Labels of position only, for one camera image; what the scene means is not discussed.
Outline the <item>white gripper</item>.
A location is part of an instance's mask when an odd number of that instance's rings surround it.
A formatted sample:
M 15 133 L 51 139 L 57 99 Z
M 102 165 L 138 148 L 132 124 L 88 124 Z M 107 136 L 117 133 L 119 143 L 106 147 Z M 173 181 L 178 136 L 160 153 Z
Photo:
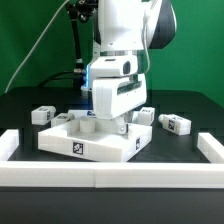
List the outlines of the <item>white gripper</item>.
M 99 78 L 93 82 L 93 110 L 99 119 L 115 119 L 117 132 L 124 135 L 128 124 L 124 113 L 146 102 L 145 75 L 139 74 L 124 78 Z

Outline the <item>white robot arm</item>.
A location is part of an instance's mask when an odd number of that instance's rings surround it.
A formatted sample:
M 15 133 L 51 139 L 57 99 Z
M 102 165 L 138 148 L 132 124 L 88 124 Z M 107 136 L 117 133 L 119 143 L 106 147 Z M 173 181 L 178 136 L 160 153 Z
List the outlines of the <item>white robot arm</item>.
M 127 132 L 128 114 L 147 99 L 148 51 L 175 37 L 171 0 L 90 0 L 93 58 L 87 66 L 88 90 L 98 120 Z

